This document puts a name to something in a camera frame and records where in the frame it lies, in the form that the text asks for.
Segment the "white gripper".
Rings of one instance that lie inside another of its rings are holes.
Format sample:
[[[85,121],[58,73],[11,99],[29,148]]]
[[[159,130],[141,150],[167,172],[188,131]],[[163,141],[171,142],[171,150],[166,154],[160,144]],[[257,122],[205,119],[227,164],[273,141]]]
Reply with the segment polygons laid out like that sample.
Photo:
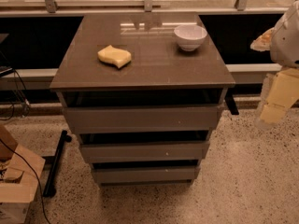
[[[269,51],[274,29],[270,28],[252,41],[250,48]],[[267,74],[263,81],[261,102],[256,110],[255,125],[268,130],[277,125],[299,100],[299,70],[285,68],[275,75]]]

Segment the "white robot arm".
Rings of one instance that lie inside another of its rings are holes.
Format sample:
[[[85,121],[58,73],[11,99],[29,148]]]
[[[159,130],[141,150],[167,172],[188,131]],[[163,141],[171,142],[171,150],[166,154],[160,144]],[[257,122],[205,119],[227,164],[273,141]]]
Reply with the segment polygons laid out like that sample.
[[[261,102],[256,110],[255,125],[267,130],[276,126],[299,100],[299,0],[250,48],[269,50],[271,60],[281,66],[279,72],[267,74],[263,80]]]

